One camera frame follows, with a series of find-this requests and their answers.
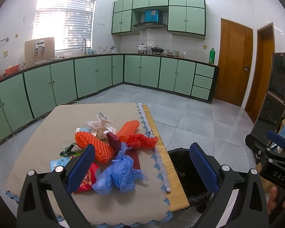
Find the tiled floor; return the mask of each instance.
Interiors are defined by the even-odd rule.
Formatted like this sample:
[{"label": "tiled floor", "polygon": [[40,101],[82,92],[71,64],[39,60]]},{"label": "tiled floor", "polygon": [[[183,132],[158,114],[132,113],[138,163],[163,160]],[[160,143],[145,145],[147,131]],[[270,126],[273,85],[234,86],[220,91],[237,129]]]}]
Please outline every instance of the tiled floor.
[{"label": "tiled floor", "polygon": [[[212,104],[185,97],[122,84],[76,104],[142,103],[148,105],[161,138],[167,148],[189,148],[197,142],[220,164],[235,171],[247,172],[255,166],[253,155],[244,140],[253,123],[241,107],[214,99]],[[5,195],[5,183],[23,147],[43,119],[25,128],[0,146],[0,191],[5,202],[16,214],[17,204]],[[199,214],[195,208],[174,212],[167,223],[140,227],[190,227]]]}]

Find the blue plastic bag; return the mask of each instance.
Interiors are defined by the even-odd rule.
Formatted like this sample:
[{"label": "blue plastic bag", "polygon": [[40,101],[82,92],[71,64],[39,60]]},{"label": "blue plastic bag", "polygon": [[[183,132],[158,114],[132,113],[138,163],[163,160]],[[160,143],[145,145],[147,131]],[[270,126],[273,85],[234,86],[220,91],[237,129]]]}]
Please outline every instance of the blue plastic bag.
[{"label": "blue plastic bag", "polygon": [[129,150],[127,143],[122,142],[121,149],[113,164],[108,166],[97,178],[97,182],[92,188],[100,195],[107,195],[112,190],[112,182],[120,189],[122,193],[135,189],[134,181],[136,179],[148,180],[147,176],[141,170],[133,168],[133,159],[125,155]]}]

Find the range hood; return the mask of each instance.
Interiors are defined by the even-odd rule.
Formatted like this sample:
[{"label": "range hood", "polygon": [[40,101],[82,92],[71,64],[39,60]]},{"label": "range hood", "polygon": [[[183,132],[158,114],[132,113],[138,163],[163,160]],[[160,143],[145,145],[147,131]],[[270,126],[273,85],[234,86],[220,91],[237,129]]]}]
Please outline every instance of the range hood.
[{"label": "range hood", "polygon": [[163,23],[163,13],[159,10],[148,10],[145,12],[145,22],[138,23],[134,27],[139,30],[167,29]]}]

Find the silver bolt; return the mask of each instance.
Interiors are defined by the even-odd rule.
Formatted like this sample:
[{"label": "silver bolt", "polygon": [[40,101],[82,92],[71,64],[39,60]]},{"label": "silver bolt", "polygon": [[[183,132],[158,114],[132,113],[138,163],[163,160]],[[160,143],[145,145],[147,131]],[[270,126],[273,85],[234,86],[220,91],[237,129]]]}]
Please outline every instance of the silver bolt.
[{"label": "silver bolt", "polygon": [[223,165],[223,166],[222,166],[222,169],[223,169],[224,171],[228,171],[228,170],[230,170],[230,167],[229,167],[228,165]]},{"label": "silver bolt", "polygon": [[57,167],[55,168],[55,171],[56,171],[56,172],[62,172],[62,171],[63,171],[63,167],[62,167],[62,166],[57,166]]},{"label": "silver bolt", "polygon": [[34,175],[35,174],[35,171],[34,170],[30,170],[29,172],[28,172],[28,175],[29,176],[32,176],[32,175]]},{"label": "silver bolt", "polygon": [[252,173],[253,175],[256,175],[256,174],[257,174],[257,170],[256,170],[256,169],[251,169],[250,171],[251,171],[251,173]]}]

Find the window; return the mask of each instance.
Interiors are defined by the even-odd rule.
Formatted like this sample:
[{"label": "window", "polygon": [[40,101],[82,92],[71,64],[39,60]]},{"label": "window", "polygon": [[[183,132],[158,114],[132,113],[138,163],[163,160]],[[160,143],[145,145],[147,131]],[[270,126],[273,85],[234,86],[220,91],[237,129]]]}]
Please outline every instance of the window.
[{"label": "window", "polygon": [[55,37],[55,51],[92,47],[96,0],[38,0],[33,39]]}]

